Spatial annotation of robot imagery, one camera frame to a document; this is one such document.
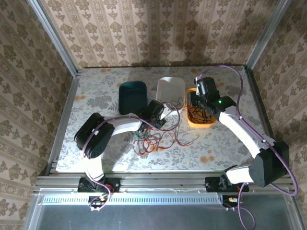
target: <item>floral tablecloth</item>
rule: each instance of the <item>floral tablecloth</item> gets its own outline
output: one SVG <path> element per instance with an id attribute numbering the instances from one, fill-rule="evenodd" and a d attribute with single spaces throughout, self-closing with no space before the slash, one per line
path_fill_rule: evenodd
<path id="1" fill-rule="evenodd" d="M 186 89 L 195 87 L 193 79 L 208 67 L 156 67 L 83 69 L 56 170 L 61 173 L 84 172 L 82 153 L 73 140 L 75 133 L 95 112 L 102 116 L 118 113 L 118 88 L 126 81 L 143 81 L 147 85 L 148 101 L 155 99 L 157 82 L 161 77 L 181 77 Z M 251 123 L 262 131 L 256 105 L 242 66 L 235 67 L 244 80 L 240 109 Z M 215 68 L 207 73 L 214 78 L 220 95 L 236 101 L 240 81 L 232 71 Z M 166 117 L 166 127 L 176 122 L 176 115 Z M 210 128 L 192 128 L 187 123 L 186 111 L 181 113 L 178 139 L 182 143 L 195 140 L 188 147 L 175 143 L 167 150 L 138 156 L 132 149 L 137 137 L 132 132 L 113 136 L 102 156 L 106 171 L 147 172 L 165 170 L 223 170 L 234 164 L 251 160 L 247 148 L 224 125 L 216 122 Z M 168 146 L 171 137 L 164 139 Z"/>

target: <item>orange basket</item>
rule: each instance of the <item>orange basket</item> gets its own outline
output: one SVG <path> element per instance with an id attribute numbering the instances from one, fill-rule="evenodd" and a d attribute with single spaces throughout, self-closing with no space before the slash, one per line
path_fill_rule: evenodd
<path id="1" fill-rule="evenodd" d="M 186 92 L 186 106 L 187 106 L 186 111 L 187 111 L 188 124 L 193 128 L 209 128 L 216 122 L 215 117 L 212 117 L 212 119 L 210 121 L 208 121 L 207 123 L 194 123 L 194 122 L 191 121 L 190 115 L 188 113 L 188 103 L 189 103 L 188 94 L 189 94 L 189 92 L 195 92 L 195 91 L 196 91 L 196 88 L 190 88 Z M 195 118 L 196 119 L 203 119 L 202 116 L 200 116 L 198 114 L 195 115 Z"/>

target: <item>floral wallpaper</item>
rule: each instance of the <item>floral wallpaper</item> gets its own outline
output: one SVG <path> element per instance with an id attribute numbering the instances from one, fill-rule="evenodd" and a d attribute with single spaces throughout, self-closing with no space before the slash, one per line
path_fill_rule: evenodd
<path id="1" fill-rule="evenodd" d="M 24 0 L 0 0 L 0 230 L 22 228 L 71 84 Z"/>
<path id="2" fill-rule="evenodd" d="M 253 72 L 275 136 L 290 146 L 307 214 L 307 1 L 292 1 Z"/>
<path id="3" fill-rule="evenodd" d="M 244 65 L 275 0 L 40 0 L 77 68 Z"/>

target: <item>metal corner post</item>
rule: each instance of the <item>metal corner post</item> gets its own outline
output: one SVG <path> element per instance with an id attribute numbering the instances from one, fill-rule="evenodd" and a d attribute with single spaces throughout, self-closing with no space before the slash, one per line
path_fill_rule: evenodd
<path id="1" fill-rule="evenodd" d="M 62 40 L 60 39 L 54 25 L 52 24 L 51 20 L 49 19 L 42 3 L 40 0 L 29 0 L 30 5 L 32 6 L 34 12 L 37 14 L 40 22 L 42 23 L 44 29 L 46 30 L 47 34 L 49 35 L 51 41 L 53 42 L 54 46 L 56 47 L 57 51 L 61 55 L 65 65 L 67 66 L 68 70 L 72 74 L 73 77 L 77 75 L 77 67 L 75 66 L 72 58 L 70 57 L 67 49 L 65 48 Z"/>
<path id="2" fill-rule="evenodd" d="M 261 121 L 261 124 L 262 124 L 262 127 L 263 127 L 263 131 L 269 137 L 273 138 L 274 133 L 273 133 L 272 127 L 270 125 L 270 121 L 269 121 L 268 115 L 266 113 L 262 98 L 260 97 L 260 92 L 259 92 L 256 80 L 255 80 L 255 77 L 254 77 L 254 74 L 253 74 L 253 70 L 250 69 L 247 66 L 244 66 L 244 69 L 245 69 L 245 72 L 246 72 L 247 77 L 248 77 L 248 83 L 249 83 L 252 95 L 254 97 L 254 101 L 255 101 L 255 104 L 256 104 L 256 108 L 258 110 L 258 114 L 259 114 L 260 121 Z"/>
<path id="3" fill-rule="evenodd" d="M 71 82 L 71 87 L 69 89 L 69 93 L 68 93 L 67 100 L 64 106 L 62 117 L 59 122 L 59 128 L 58 128 L 55 140 L 53 142 L 51 154 L 48 160 L 48 165 L 46 167 L 45 176 L 48 176 L 50 174 L 52 163 L 56 159 L 56 157 L 59 156 L 61 152 L 62 143 L 64 140 L 67 124 L 68 124 L 69 117 L 71 114 L 73 100 L 75 98 L 75 95 L 78 89 L 78 85 L 79 85 L 79 76 L 76 76 L 75 78 L 72 79 L 72 82 Z"/>
<path id="4" fill-rule="evenodd" d="M 302 210 L 299 208 L 297 200 L 293 196 L 289 195 L 284 195 L 283 197 L 294 229 L 306 230 L 306 226 L 301 215 Z"/>
<path id="5" fill-rule="evenodd" d="M 26 219 L 23 225 L 23 230 L 35 230 L 41 214 L 41 200 L 44 196 L 33 195 L 30 206 L 27 210 Z"/>
<path id="6" fill-rule="evenodd" d="M 263 31 L 258 39 L 253 51 L 251 52 L 246 66 L 253 69 L 261 53 L 269 42 L 271 36 L 273 35 L 276 27 L 278 26 L 280 20 L 282 19 L 284 13 L 288 9 L 291 0 L 280 0 L 277 2 L 272 14 L 270 15 L 267 23 L 265 24 Z"/>

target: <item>tangled wires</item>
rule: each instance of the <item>tangled wires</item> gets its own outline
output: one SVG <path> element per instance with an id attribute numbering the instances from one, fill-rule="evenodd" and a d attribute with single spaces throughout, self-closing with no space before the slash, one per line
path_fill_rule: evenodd
<path id="1" fill-rule="evenodd" d="M 179 128 L 178 131 L 176 132 L 175 130 L 172 131 L 166 131 L 163 134 L 159 134 L 159 133 L 155 133 L 155 134 L 150 134 L 150 131 L 154 130 L 151 127 L 148 127 L 146 129 L 146 131 L 144 132 L 144 136 L 140 137 L 138 136 L 139 139 L 134 140 L 132 147 L 134 152 L 139 155 L 139 156 L 143 156 L 145 153 L 152 153 L 154 151 L 158 151 L 158 150 L 166 150 L 169 149 L 170 147 L 172 147 L 174 145 L 175 142 L 177 142 L 178 145 L 182 146 L 182 147 L 186 147 L 186 146 L 190 146 L 191 144 L 193 144 L 193 142 L 198 138 L 196 138 L 195 140 L 186 143 L 186 144 L 182 144 L 179 140 L 178 140 L 178 133 L 179 133 Z M 171 143 L 169 146 L 161 146 L 162 144 L 162 139 L 165 135 L 169 135 L 171 137 Z"/>
<path id="2" fill-rule="evenodd" d="M 189 119 L 193 123 L 206 124 L 211 123 L 212 116 L 207 114 L 203 108 L 187 106 Z"/>
<path id="3" fill-rule="evenodd" d="M 178 97 L 177 101 L 172 100 L 170 101 L 170 103 L 173 104 L 177 109 L 182 109 L 183 107 L 185 107 L 184 100 L 182 99 L 182 97 Z"/>

